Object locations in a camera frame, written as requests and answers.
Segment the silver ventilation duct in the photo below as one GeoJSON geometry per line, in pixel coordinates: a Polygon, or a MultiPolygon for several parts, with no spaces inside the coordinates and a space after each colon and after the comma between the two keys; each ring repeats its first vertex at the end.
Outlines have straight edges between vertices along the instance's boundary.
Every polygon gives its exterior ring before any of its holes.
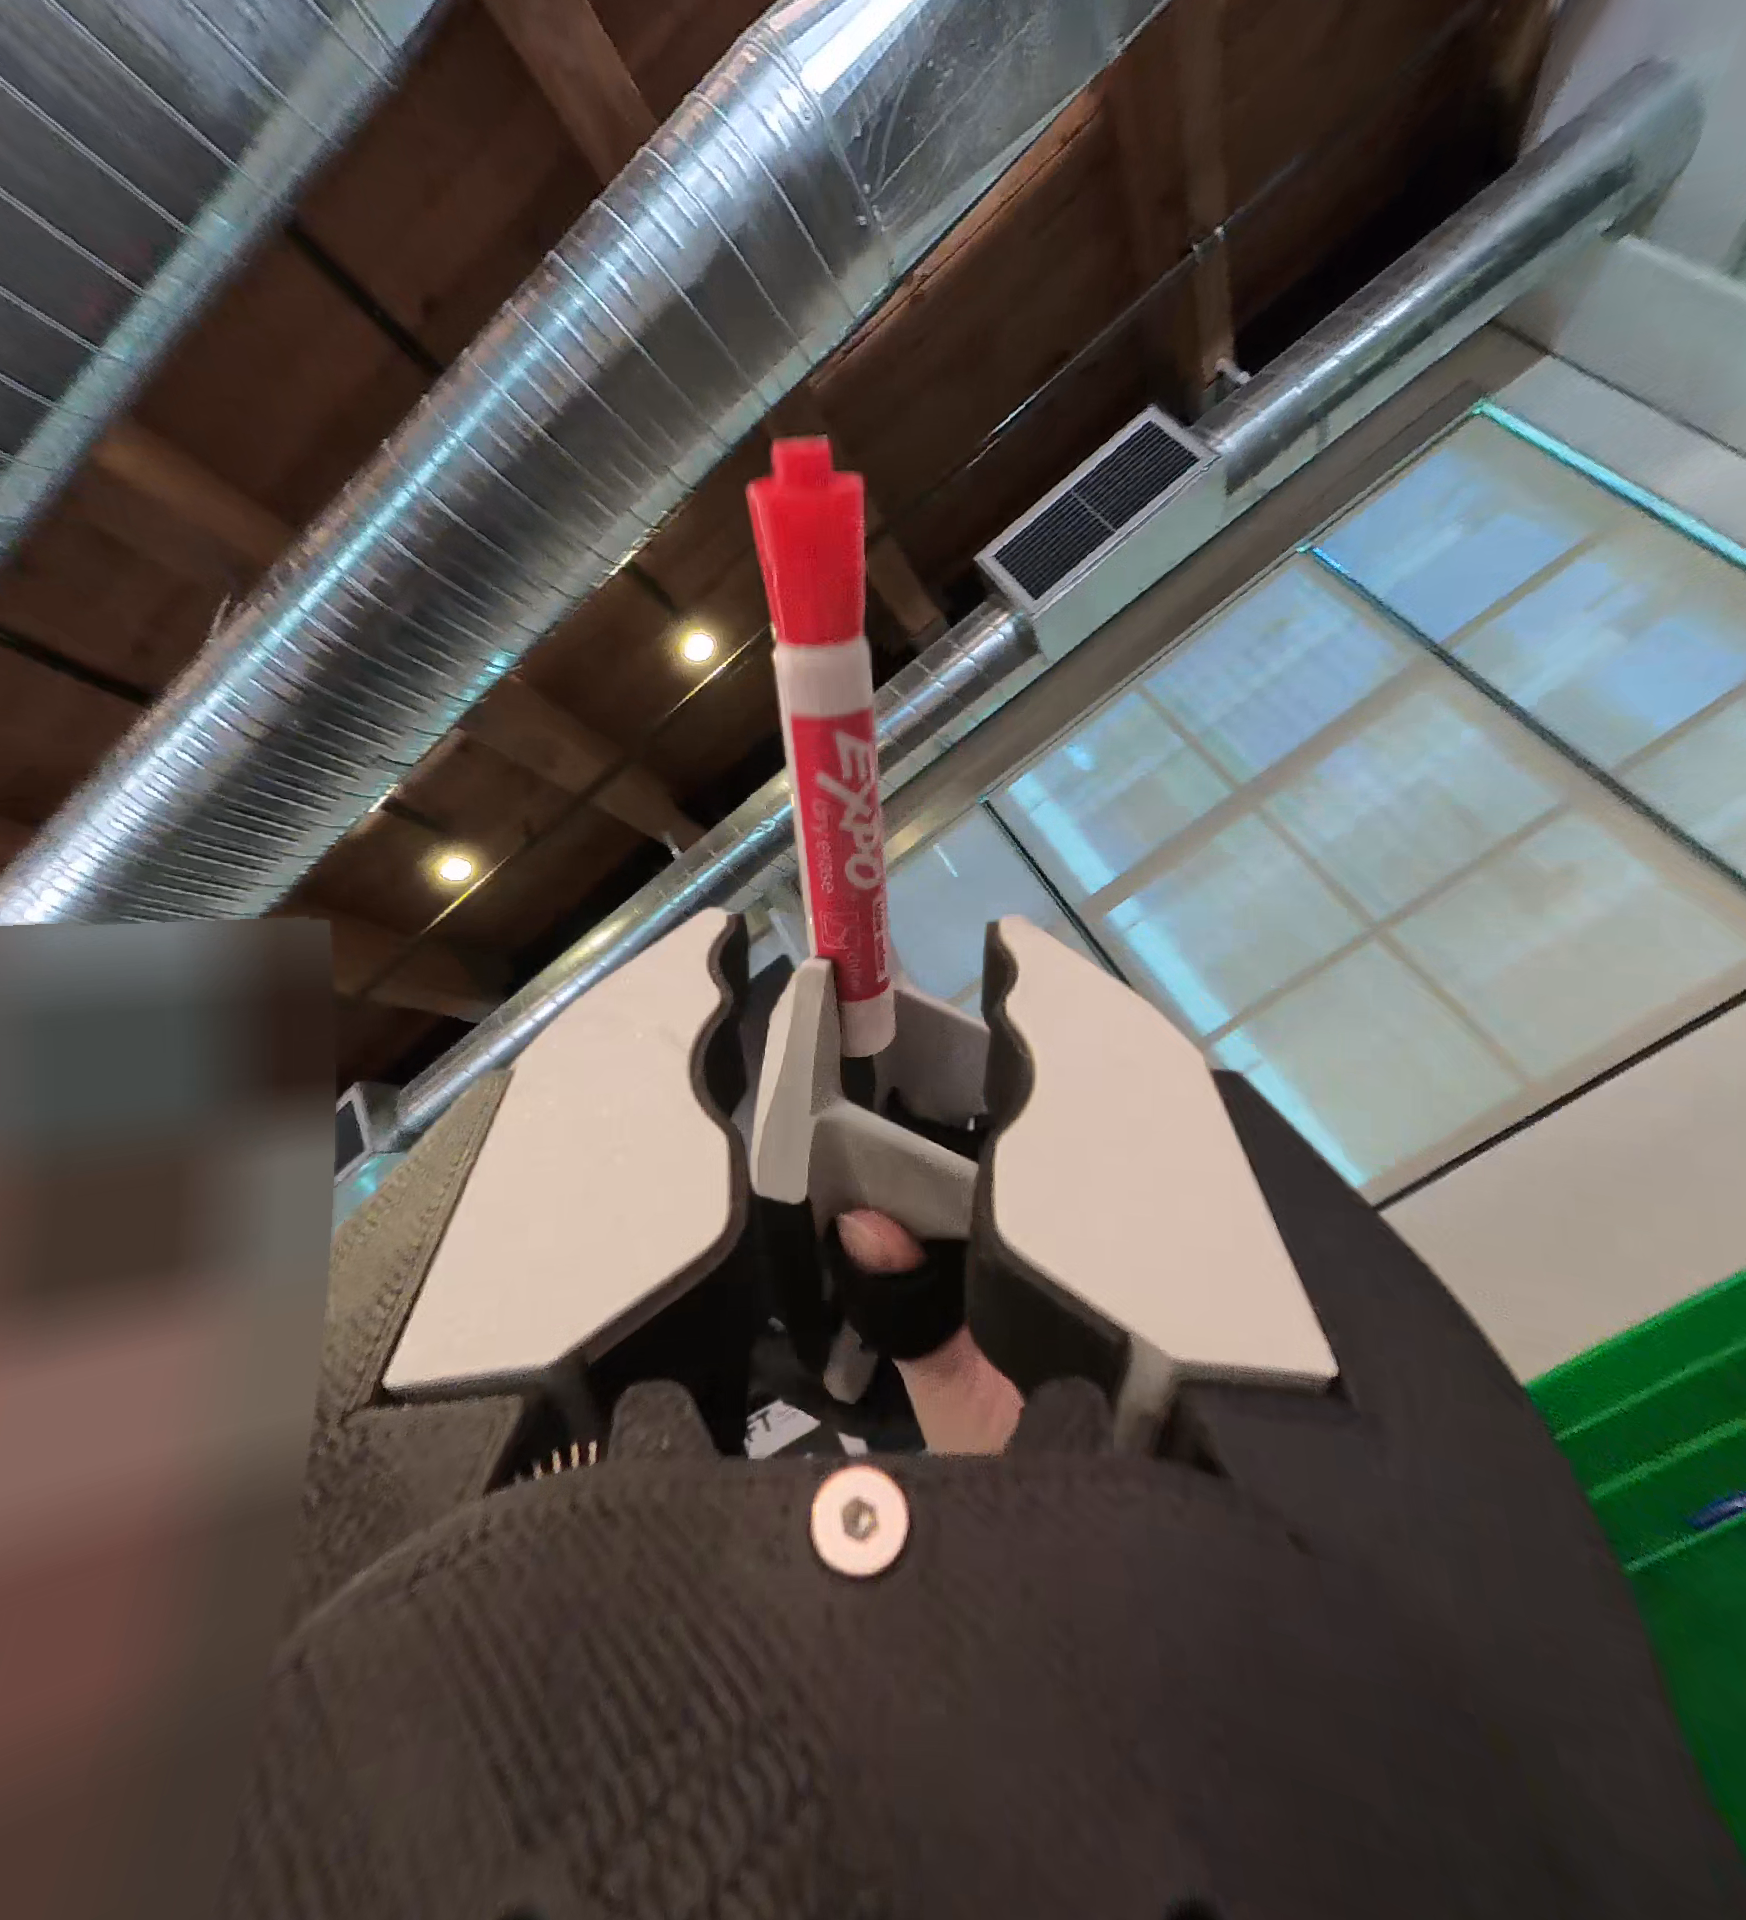
{"type": "Polygon", "coordinates": [[[0,3],[0,565],[447,12],[0,3]]]}
{"type": "Polygon", "coordinates": [[[0,872],[0,924],[278,907],[1159,12],[764,11],[0,872]]]}

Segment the large paned window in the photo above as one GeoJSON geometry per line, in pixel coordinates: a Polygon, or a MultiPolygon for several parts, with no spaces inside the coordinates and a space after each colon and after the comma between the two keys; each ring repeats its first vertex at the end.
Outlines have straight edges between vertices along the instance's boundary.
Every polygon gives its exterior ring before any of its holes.
{"type": "Polygon", "coordinates": [[[1376,1201],[1746,1006],[1746,459],[1484,399],[1169,632],[897,864],[914,984],[1028,918],[1376,1201]]]}

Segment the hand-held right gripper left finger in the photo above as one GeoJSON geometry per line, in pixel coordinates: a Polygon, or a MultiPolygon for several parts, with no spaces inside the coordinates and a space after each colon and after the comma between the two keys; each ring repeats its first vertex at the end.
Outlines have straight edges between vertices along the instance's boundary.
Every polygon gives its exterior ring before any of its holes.
{"type": "Polygon", "coordinates": [[[596,1364],[738,1246],[743,916],[704,910],[518,1057],[381,1377],[461,1397],[596,1364]]]}

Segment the slim silver spiral duct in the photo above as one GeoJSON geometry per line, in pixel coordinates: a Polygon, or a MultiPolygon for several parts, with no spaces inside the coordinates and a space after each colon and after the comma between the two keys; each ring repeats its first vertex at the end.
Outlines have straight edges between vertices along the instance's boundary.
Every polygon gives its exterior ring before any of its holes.
{"type": "MultiPolygon", "coordinates": [[[[1693,161],[1703,89],[1673,60],[1642,60],[1510,173],[1196,430],[1193,470],[1036,601],[1019,586],[961,620],[877,693],[881,792],[900,788],[1033,677],[1134,605],[1225,524],[1256,486],[1279,486],[1460,342],[1627,228],[1693,161]]],[[[717,829],[508,1000],[473,1035],[397,1091],[368,1132],[415,1147],[482,1075],[512,1063],[581,996],[707,909],[743,913],[792,877],[794,804],[773,777],[717,829]]]]}

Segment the red dry-erase marker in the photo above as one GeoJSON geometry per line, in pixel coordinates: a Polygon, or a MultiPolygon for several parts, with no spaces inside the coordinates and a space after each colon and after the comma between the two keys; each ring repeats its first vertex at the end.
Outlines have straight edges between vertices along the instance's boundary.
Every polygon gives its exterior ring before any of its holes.
{"type": "Polygon", "coordinates": [[[842,1051],[895,1035],[886,816],[866,636],[866,489],[823,437],[779,438],[747,489],[814,956],[832,967],[842,1051]]]}

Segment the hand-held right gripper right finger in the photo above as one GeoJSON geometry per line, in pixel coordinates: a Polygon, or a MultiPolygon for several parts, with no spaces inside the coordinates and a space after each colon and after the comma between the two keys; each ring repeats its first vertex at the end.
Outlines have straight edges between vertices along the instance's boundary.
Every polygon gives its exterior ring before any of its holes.
{"type": "Polygon", "coordinates": [[[1150,1447],[1186,1385],[1341,1368],[1200,1048],[1024,916],[986,928],[976,1341],[1024,1400],[1086,1380],[1150,1447]]]}

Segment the person's left hand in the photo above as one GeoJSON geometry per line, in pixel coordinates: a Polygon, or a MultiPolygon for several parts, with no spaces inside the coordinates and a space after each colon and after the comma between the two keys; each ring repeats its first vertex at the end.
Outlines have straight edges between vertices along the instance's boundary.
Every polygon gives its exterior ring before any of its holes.
{"type": "Polygon", "coordinates": [[[923,1240],[870,1208],[842,1213],[832,1236],[842,1308],[895,1366],[928,1449],[1002,1453],[1024,1397],[968,1325],[966,1245],[923,1240]]]}

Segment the green plastic bin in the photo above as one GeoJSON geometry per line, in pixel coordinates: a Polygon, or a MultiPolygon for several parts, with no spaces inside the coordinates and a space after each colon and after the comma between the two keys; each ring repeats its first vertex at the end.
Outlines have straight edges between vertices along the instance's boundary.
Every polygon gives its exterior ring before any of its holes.
{"type": "Polygon", "coordinates": [[[1536,1377],[1746,1854],[1746,1268],[1536,1377]]]}

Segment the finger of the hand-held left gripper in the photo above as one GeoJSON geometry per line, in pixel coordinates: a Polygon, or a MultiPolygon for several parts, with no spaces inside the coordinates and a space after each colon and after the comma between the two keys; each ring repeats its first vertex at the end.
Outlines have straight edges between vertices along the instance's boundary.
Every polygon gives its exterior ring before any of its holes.
{"type": "Polygon", "coordinates": [[[923,1240],[968,1240],[976,1213],[976,1151],[966,1125],[905,1116],[889,1094],[889,1046],[848,1060],[832,970],[801,964],[764,1034],[751,1134],[751,1187],[766,1203],[809,1215],[823,1236],[842,1213],[870,1208],[923,1240]]]}
{"type": "Polygon", "coordinates": [[[986,1111],[991,1031],[982,1019],[932,996],[893,1000],[889,1094],[911,1119],[966,1125],[986,1111]]]}

